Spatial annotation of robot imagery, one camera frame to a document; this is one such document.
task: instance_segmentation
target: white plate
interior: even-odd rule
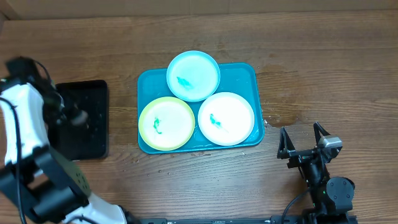
[[[200,131],[211,142],[233,146],[249,137],[254,127],[254,113],[242,96],[217,93],[200,106],[198,124]]]

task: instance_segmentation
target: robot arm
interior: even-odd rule
[[[316,122],[313,125],[317,145],[313,149],[296,151],[285,128],[280,130],[277,157],[289,159],[287,167],[298,167],[307,183],[313,209],[304,210],[303,223],[358,223],[347,215],[353,209],[354,182],[346,177],[330,178],[326,163],[334,159],[343,148],[343,141],[332,136]]]
[[[8,65],[11,64],[13,67],[15,63],[22,70],[9,69],[11,77],[2,80],[0,97],[14,106],[19,120],[22,143],[20,188],[24,213],[36,223],[59,223],[62,220],[65,223],[72,220],[74,223],[132,223],[129,213],[96,196],[74,162],[66,160],[50,146],[44,110],[52,110],[52,115],[47,119],[56,119],[54,123],[58,121],[58,124],[62,119],[71,123],[81,120],[81,116],[78,119],[76,116],[65,116],[62,97],[56,93],[56,89],[47,82],[48,80],[37,76],[38,71],[31,59],[18,58]],[[46,97],[47,102],[51,102],[52,105],[45,105]],[[15,119],[7,103],[1,101],[0,106],[4,113],[7,134],[6,166],[0,170],[0,189],[18,206]],[[84,112],[79,113],[75,109],[69,114],[82,114],[83,117],[85,115]],[[39,186],[28,187],[39,175],[46,175],[48,179]]]

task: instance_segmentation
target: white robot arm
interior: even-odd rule
[[[25,69],[23,73],[11,74],[0,84],[0,97],[13,105],[11,108],[5,101],[0,101],[7,134],[6,166],[0,170],[0,190],[36,223],[58,223],[62,220],[64,223],[84,224],[133,223],[132,216],[120,206],[111,205],[91,192],[74,162],[66,160],[51,148],[44,121],[43,94],[48,92],[43,86],[46,81],[37,76],[38,71],[32,67],[35,65],[31,59],[18,58],[18,62],[19,67]],[[58,108],[62,110],[60,95],[59,98],[61,103]],[[20,181],[16,180],[18,151],[13,110],[19,120],[21,135],[22,160],[19,165],[23,180]],[[39,175],[46,175],[49,179],[34,189],[28,187]],[[23,205],[19,205],[16,184],[20,185]]]

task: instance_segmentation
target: cable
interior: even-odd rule
[[[84,216],[72,218],[67,224],[72,224],[72,222],[75,221],[75,220],[85,221],[85,222],[88,222],[90,224],[98,224],[98,223],[94,222],[93,220],[91,220],[89,218],[86,218]]]
[[[42,67],[43,68],[43,70],[44,70],[44,72],[45,72],[45,76],[47,76],[47,79],[49,80],[49,81],[52,81],[52,79],[51,79],[51,77],[50,77],[50,74],[49,74],[49,71],[47,71],[47,69],[44,67],[44,65],[42,64],[42,63],[40,63],[39,61],[36,61],[36,60],[34,60],[34,59],[31,59],[31,60],[33,60],[35,63],[37,63],[38,65],[40,65],[40,67]]]
[[[24,209],[22,206],[22,195],[21,195],[21,168],[20,163],[22,160],[22,144],[21,144],[21,132],[19,131],[19,121],[17,111],[15,110],[15,106],[12,103],[4,98],[0,97],[0,100],[7,103],[14,115],[15,121],[15,130],[16,130],[16,138],[17,138],[17,164],[16,164],[16,179],[17,179],[17,198],[18,198],[18,210],[19,210],[19,217],[21,218],[22,224],[26,224],[26,218]]]
[[[289,211],[289,208],[298,200],[300,200],[302,197],[304,197],[309,191],[312,190],[312,187],[309,187],[307,190],[305,190],[303,193],[299,194],[297,197],[295,197],[285,208],[282,217],[280,219],[280,223],[284,224],[285,223],[285,217],[287,214],[287,211]]]
[[[323,161],[323,156],[322,156],[322,149],[320,149],[320,151],[319,151],[319,156],[321,157],[321,166],[322,166],[322,178],[321,178],[321,181],[320,182],[322,182],[323,181],[323,178],[325,178],[326,177],[326,172],[325,172],[325,162]]]

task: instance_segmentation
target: yellow-green plate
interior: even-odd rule
[[[144,142],[157,150],[171,151],[191,138],[195,116],[186,102],[171,96],[151,101],[141,112],[138,131]]]

